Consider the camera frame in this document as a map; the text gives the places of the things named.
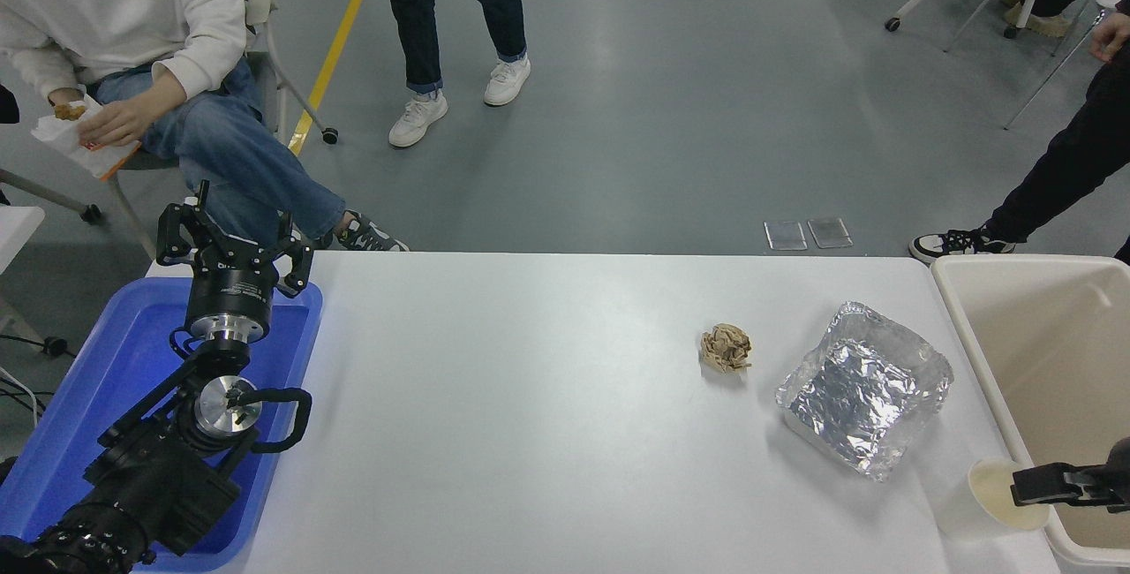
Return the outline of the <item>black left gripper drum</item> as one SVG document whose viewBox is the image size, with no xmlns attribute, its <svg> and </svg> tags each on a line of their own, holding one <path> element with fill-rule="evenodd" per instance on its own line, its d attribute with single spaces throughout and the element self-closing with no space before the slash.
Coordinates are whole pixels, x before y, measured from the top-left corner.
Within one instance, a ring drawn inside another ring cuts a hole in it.
<svg viewBox="0 0 1130 574">
<path fill-rule="evenodd" d="M 186 320 L 237 315 L 269 321 L 278 273 L 262 255 L 257 244 L 238 238 L 197 247 Z"/>
</svg>

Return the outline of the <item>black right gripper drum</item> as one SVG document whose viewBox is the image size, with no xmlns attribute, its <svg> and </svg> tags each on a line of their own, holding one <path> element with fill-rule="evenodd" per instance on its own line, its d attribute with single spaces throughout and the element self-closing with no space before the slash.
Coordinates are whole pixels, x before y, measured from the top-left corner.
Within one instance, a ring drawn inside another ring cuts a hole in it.
<svg viewBox="0 0 1130 574">
<path fill-rule="evenodd" d="M 1116 499 L 1106 506 L 1109 513 L 1129 510 L 1129 437 L 1122 438 L 1110 450 L 1104 469 L 1106 488 Z"/>
</svg>

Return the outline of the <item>person's left hand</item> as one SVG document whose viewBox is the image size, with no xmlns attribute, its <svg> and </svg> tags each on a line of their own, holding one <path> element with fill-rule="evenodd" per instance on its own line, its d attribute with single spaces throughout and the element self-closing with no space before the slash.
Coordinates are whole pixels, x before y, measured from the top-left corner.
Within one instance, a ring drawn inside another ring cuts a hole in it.
<svg viewBox="0 0 1130 574">
<path fill-rule="evenodd" d="M 160 99 L 153 90 L 141 92 L 125 101 L 113 101 L 78 127 L 80 145 L 127 145 L 139 142 L 146 131 L 164 114 Z"/>
</svg>

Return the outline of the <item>person's hand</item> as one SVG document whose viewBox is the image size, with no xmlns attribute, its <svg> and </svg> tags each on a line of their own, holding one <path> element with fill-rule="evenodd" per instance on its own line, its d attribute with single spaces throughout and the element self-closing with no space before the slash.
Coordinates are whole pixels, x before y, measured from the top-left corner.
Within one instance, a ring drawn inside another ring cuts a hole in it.
<svg viewBox="0 0 1130 574">
<path fill-rule="evenodd" d="M 1112 62 L 1118 52 L 1125 47 L 1130 34 L 1130 19 L 1125 14 L 1106 15 L 1090 28 L 1089 54 L 1103 63 Z"/>
</svg>

